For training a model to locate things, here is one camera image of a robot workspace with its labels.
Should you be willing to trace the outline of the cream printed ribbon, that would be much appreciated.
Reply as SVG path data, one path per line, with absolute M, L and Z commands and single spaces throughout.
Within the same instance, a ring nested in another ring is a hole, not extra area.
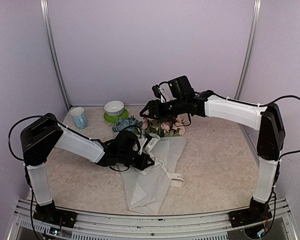
M 154 133 L 143 135 L 139 139 L 140 150 L 138 151 L 138 154 L 148 154 L 150 156 L 150 159 L 154 161 L 154 165 L 151 166 L 151 168 L 153 169 L 154 166 L 160 166 L 165 172 L 166 176 L 171 179 L 170 186 L 181 188 L 185 185 L 185 177 L 179 173 L 168 172 L 165 163 L 152 153 L 152 149 L 158 144 L 160 140 L 161 138 Z

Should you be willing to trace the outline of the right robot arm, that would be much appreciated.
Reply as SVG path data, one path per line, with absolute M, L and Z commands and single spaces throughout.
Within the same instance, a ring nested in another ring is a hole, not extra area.
M 272 217 L 269 201 L 280 174 L 280 154 L 285 129 L 279 107 L 275 103 L 260 105 L 218 96 L 212 90 L 195 92 L 188 78 L 180 76 L 166 82 L 173 100 L 165 101 L 160 85 L 152 91 L 156 100 L 150 100 L 139 115 L 153 120 L 171 120 L 178 115 L 211 117 L 228 120 L 259 132 L 257 156 L 259 173 L 248 208 L 231 211 L 233 228 L 254 224 Z

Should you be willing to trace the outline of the blue fake flower bunch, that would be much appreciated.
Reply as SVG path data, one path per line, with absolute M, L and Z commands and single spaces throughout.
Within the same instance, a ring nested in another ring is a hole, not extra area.
M 135 118 L 133 115 L 124 118 L 118 118 L 112 127 L 112 132 L 118 133 L 127 130 L 138 133 L 142 124 L 143 122 Z

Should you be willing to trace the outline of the pink fake flower bunch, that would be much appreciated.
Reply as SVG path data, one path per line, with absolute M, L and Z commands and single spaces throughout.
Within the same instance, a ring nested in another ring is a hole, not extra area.
M 179 116 L 172 120 L 143 118 L 141 130 L 144 134 L 156 134 L 160 138 L 179 137 L 185 134 L 185 120 Z

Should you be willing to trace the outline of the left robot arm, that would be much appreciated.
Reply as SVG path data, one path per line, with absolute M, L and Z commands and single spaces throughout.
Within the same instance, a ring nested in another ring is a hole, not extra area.
M 124 128 L 106 142 L 88 138 L 59 122 L 52 113 L 36 116 L 36 121 L 23 129 L 20 141 L 25 176 L 31 197 L 36 201 L 33 220 L 74 228 L 77 213 L 57 208 L 52 198 L 46 162 L 53 149 L 61 149 L 82 157 L 98 166 L 114 169 L 121 164 L 128 169 L 143 171 L 155 164 L 142 148 L 141 136 Z

